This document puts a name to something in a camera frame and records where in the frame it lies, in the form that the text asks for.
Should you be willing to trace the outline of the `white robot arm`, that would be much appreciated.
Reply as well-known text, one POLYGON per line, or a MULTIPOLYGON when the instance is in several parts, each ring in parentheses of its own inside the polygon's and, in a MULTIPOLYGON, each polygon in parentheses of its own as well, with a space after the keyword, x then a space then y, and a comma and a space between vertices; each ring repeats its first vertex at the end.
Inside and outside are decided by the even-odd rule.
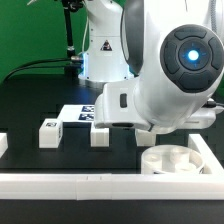
POLYGON ((224 0, 126 0, 120 43, 135 76, 105 81, 97 128, 183 127, 224 75, 224 0))

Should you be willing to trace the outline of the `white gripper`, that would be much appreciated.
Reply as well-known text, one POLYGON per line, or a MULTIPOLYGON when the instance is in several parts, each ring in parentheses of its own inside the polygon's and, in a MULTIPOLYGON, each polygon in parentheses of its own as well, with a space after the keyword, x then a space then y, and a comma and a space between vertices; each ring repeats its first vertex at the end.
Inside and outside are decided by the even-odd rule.
POLYGON ((216 115, 224 112, 224 103, 218 103, 210 98, 199 110, 193 113, 183 124, 162 127, 160 131, 175 131, 177 129, 205 129, 216 120, 216 115))

